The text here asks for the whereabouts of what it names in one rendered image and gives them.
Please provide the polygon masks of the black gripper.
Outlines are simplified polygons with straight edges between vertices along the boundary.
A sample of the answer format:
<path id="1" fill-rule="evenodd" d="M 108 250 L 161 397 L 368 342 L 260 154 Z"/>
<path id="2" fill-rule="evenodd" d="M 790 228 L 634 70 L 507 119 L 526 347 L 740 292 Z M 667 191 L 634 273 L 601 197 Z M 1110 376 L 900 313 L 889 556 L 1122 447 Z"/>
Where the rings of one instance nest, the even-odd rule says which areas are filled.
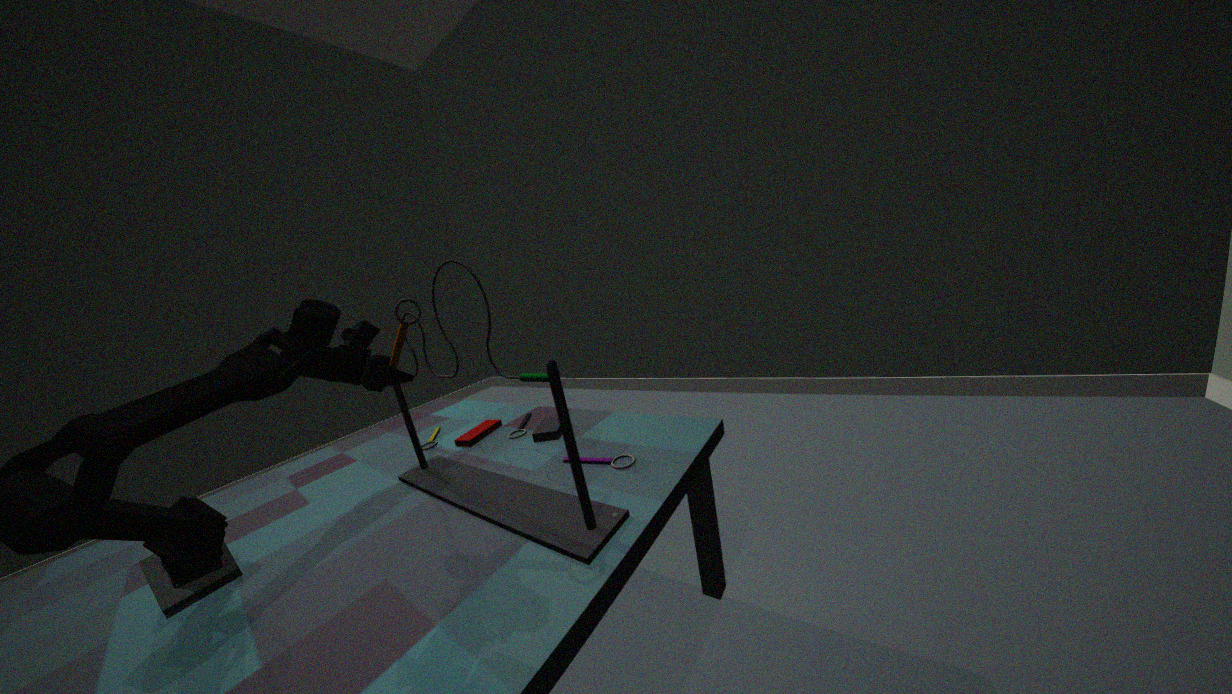
<path id="1" fill-rule="evenodd" d="M 402 385 L 413 381 L 414 375 L 389 366 L 391 357 L 372 355 L 371 357 L 326 348 L 326 357 L 319 378 L 330 382 L 363 385 L 365 390 L 382 392 L 386 386 Z"/>

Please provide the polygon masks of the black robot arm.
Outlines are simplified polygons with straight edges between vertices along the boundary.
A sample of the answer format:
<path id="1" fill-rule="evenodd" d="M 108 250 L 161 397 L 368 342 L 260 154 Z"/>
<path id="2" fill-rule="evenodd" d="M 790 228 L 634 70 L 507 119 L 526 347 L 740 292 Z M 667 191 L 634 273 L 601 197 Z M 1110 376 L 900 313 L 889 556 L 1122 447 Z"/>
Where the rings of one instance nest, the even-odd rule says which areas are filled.
<path id="1" fill-rule="evenodd" d="M 136 447 L 233 402 L 278 394 L 299 376 L 319 378 L 340 316 L 325 301 L 306 300 L 290 332 L 272 328 L 209 374 L 79 415 L 47 443 L 16 454 L 0 468 L 0 542 L 33 555 L 67 550 L 79 539 L 145 541 L 174 588 L 221 569 L 227 516 L 197 497 L 182 496 L 171 507 L 110 499 L 120 465 Z M 46 473 L 71 452 L 85 459 L 74 486 Z"/>

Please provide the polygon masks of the orange-brown long handle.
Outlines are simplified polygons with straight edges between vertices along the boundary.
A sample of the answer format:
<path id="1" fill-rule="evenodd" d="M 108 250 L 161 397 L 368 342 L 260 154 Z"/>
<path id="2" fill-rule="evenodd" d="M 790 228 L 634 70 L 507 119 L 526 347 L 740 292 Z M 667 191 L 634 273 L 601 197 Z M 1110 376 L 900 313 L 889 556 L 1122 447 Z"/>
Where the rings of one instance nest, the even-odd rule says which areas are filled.
<path id="1" fill-rule="evenodd" d="M 418 319 L 418 320 L 420 319 L 420 316 L 421 316 L 421 309 L 420 309 L 420 306 L 419 306 L 419 304 L 418 304 L 418 303 L 416 303 L 415 301 L 413 301 L 413 300 L 400 300 L 400 301 L 399 301 L 399 303 L 397 303 L 397 304 L 395 304 L 395 309 L 394 309 L 394 312 L 395 312 L 395 318 L 397 318 L 397 320 L 399 320 L 399 322 L 400 322 L 400 325 L 399 325 L 399 329 L 398 329 L 398 332 L 397 332 L 397 334 L 395 334 L 395 344 L 394 344 L 394 348 L 393 348 L 393 351 L 392 351 L 392 354 L 391 354 L 391 362 L 389 362 L 389 366 L 391 366 L 391 367 L 394 367 L 394 369 L 397 369 L 397 364 L 398 364 L 398 361 L 399 361 L 399 359 L 400 359 L 400 353 L 402 353 L 402 348 L 403 348 L 403 345 L 404 345 L 404 341 L 405 341 L 405 335 L 407 335 L 407 329 L 408 329 L 408 325 L 411 325 L 411 324 L 415 324 L 415 323 L 416 323 L 416 319 L 415 319 L 415 320 L 411 320 L 411 322 L 407 322 L 407 320 L 402 320 L 402 319 L 400 319 L 400 317 L 398 316 L 398 313 L 397 313 L 397 311 L 398 311 L 398 307 L 399 307 L 399 306 L 400 306 L 402 303 L 404 303 L 404 302 L 410 302 L 410 303 L 414 303 L 414 304 L 416 304 L 416 311 L 418 311 L 418 313 L 416 313 L 416 319 Z"/>

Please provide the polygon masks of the red rectangular block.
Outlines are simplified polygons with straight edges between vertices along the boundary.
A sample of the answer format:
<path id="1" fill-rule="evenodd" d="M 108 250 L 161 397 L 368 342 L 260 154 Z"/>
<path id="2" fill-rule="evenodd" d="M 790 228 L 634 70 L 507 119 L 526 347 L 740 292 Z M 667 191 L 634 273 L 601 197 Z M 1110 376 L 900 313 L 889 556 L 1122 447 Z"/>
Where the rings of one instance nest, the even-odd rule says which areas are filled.
<path id="1" fill-rule="evenodd" d="M 472 447 L 473 445 L 476 445 L 476 443 L 479 443 L 483 438 L 485 438 L 492 431 L 495 431 L 500 427 L 503 427 L 501 420 L 482 422 L 482 424 L 472 428 L 469 431 L 464 433 L 464 435 L 462 435 L 461 438 L 455 439 L 455 445 Z"/>

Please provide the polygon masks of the purple bar with grey loop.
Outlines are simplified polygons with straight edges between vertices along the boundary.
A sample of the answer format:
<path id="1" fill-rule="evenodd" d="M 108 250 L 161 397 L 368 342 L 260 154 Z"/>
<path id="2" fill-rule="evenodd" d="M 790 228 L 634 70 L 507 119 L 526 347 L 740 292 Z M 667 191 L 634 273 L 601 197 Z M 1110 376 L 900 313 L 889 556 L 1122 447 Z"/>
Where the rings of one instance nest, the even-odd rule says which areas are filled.
<path id="1" fill-rule="evenodd" d="M 630 463 L 630 465 L 627 465 L 627 466 L 623 466 L 623 467 L 618 467 L 618 466 L 615 466 L 615 465 L 614 465 L 614 462 L 615 462 L 616 460 L 618 460 L 618 459 L 623 459 L 623 457 L 630 457 L 630 459 L 633 459 L 633 462 L 632 462 L 632 463 Z M 598 465 L 611 465 L 611 466 L 612 466 L 614 468 L 617 468 L 617 470 L 623 470 L 623 468 L 630 468 L 630 467 L 632 467 L 632 466 L 634 465 L 634 462 L 636 462 L 636 459 L 634 459 L 634 456 L 633 456 L 633 455 L 630 455 L 630 454 L 623 454 L 623 455 L 620 455 L 620 456 L 617 456 L 616 459 L 588 459 L 588 457 L 579 457 L 579 459 L 580 459 L 580 463 L 598 463 Z M 563 460 L 563 462 L 564 462 L 564 463 L 570 463 L 570 461 L 569 461 L 569 457 L 565 457 L 565 459 Z"/>

